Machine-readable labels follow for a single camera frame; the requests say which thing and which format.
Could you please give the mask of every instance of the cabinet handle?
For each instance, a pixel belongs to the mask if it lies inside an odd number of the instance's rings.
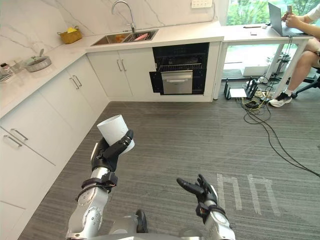
[[[28,140],[28,138],[27,138],[25,135],[23,135],[21,132],[19,132],[17,129],[15,129],[15,128],[11,128],[11,131],[15,131],[16,133],[18,133],[21,137],[23,137],[23,138],[24,138],[24,140],[25,140],[25,141],[27,141],[27,140]]]
[[[3,136],[4,138],[8,138],[8,139],[11,139],[12,141],[14,141],[16,144],[18,144],[18,147],[22,147],[22,144],[18,143],[16,140],[14,140],[12,137],[8,136],[8,135],[4,135]]]
[[[125,68],[124,60],[123,60],[123,59],[121,59],[121,64],[122,64],[123,70],[126,72],[126,71],[127,71],[127,69]]]
[[[121,67],[119,65],[119,59],[116,60],[116,64],[118,64],[118,68],[119,68],[120,72],[122,72],[122,69],[121,69]]]
[[[79,87],[82,87],[82,83],[79,81],[79,78],[76,75],[72,75],[72,77],[75,77],[76,80],[79,82]]]
[[[79,86],[78,84],[76,83],[76,81],[72,78],[72,77],[69,77],[70,80],[72,80],[74,82],[74,84],[76,85],[76,88],[75,89],[79,89]]]

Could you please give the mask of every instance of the laptop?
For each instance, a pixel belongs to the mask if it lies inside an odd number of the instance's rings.
[[[300,31],[299,29],[287,27],[286,23],[281,20],[281,9],[272,3],[269,4],[269,14],[271,27],[282,37],[302,37],[308,34]]]

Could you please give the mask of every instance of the black robotic glove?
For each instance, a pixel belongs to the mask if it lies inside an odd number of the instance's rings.
[[[128,130],[126,134],[117,142],[109,146],[104,138],[102,138],[91,156],[92,171],[98,167],[104,167],[111,172],[115,172],[118,164],[118,157],[127,149],[131,140],[134,137],[134,132]]]
[[[202,218],[203,223],[206,222],[208,215],[213,210],[220,212],[227,217],[225,211],[218,206],[218,196],[216,191],[206,181],[204,176],[199,174],[195,184],[187,182],[180,177],[178,177],[176,181],[183,189],[196,196],[198,205],[195,209],[195,212],[197,216]]]

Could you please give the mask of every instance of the faucet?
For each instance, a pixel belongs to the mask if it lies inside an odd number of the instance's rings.
[[[131,8],[130,8],[129,4],[128,4],[126,1],[123,1],[123,0],[115,1],[115,2],[112,4],[111,13],[112,13],[112,14],[115,14],[115,6],[116,6],[118,3],[123,3],[123,4],[127,5],[127,7],[129,8],[132,23],[127,24],[127,26],[130,26],[132,32],[135,33],[135,32],[136,32],[136,26],[135,26],[134,17],[132,16],[132,12],[131,12]]]

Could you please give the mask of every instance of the marble wall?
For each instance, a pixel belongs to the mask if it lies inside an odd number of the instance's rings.
[[[63,44],[57,32],[78,25],[84,36],[130,30],[127,6],[116,0],[0,0],[0,62],[48,52]],[[192,0],[127,0],[136,28],[148,29],[217,19],[211,8],[191,8]]]
[[[1,0],[0,62],[29,58],[62,44],[67,25],[55,0]]]
[[[85,36],[130,30],[129,9],[123,3],[111,7],[116,0],[56,0],[68,26],[78,25]],[[217,19],[211,8],[191,8],[192,0],[127,0],[137,29],[148,29]]]

